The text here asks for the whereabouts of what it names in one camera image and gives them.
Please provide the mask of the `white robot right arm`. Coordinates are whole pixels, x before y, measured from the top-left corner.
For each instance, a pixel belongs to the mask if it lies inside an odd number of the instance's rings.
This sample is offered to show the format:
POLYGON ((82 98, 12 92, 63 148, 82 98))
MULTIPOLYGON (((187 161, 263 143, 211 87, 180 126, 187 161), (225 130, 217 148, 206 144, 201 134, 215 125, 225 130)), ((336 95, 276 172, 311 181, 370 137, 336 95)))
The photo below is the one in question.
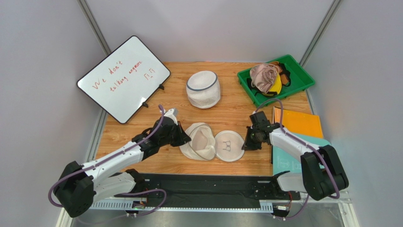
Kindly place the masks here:
POLYGON ((309 143, 281 123, 271 123, 262 111, 253 113, 249 118, 251 126, 247 127, 243 150, 258 150, 266 143, 287 152, 301 165, 300 173, 284 171, 275 175, 275 185, 282 191, 307 193, 319 201, 326 197, 338 199, 340 191, 349 186, 333 146, 309 143))

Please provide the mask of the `pink satin cloth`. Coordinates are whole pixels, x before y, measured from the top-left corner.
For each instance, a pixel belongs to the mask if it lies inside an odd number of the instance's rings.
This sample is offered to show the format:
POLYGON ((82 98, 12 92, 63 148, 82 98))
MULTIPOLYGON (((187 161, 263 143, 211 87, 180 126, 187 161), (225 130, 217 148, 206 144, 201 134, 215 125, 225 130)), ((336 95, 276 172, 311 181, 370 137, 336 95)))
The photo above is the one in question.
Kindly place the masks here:
POLYGON ((282 89, 280 69, 270 63, 255 65, 250 69, 251 86, 259 90, 263 95, 275 96, 282 89))

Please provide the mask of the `beige-trimmed white mesh bag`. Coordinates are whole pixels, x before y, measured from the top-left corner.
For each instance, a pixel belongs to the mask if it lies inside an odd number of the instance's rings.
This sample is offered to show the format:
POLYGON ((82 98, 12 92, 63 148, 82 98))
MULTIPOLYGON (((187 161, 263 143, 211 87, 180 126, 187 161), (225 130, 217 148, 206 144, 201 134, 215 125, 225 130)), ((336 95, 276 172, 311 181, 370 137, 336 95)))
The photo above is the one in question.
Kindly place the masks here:
POLYGON ((181 145, 182 154, 193 160, 210 161, 218 158, 225 162, 241 159, 245 153, 244 139, 235 131, 221 131, 213 135, 212 128, 203 122, 194 123, 185 130, 191 141, 181 145))

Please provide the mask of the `yellow cloth with black strap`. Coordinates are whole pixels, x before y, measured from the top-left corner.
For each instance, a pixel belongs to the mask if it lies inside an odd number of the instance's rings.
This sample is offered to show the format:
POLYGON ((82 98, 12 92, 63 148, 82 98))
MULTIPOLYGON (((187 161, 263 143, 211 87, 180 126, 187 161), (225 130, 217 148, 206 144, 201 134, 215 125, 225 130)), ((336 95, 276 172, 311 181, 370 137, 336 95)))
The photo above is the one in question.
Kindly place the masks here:
POLYGON ((282 83, 279 74, 276 76, 262 77, 262 82, 259 83, 258 89, 265 96, 276 96, 281 92, 282 83))

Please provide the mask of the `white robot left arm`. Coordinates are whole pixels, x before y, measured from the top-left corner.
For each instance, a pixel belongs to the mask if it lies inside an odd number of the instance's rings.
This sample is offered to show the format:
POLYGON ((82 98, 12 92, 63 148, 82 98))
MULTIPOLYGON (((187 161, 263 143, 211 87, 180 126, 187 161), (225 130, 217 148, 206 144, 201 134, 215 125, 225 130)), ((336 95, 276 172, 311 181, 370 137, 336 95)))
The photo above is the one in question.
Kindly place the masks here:
POLYGON ((102 158, 84 164, 68 163, 51 187, 48 198, 55 195, 59 203, 54 205, 76 218, 99 200, 132 193, 143 181, 135 170, 121 174, 118 171, 149 158, 165 145, 179 147, 190 141, 180 122, 161 117, 152 128, 145 129, 126 145, 102 158))

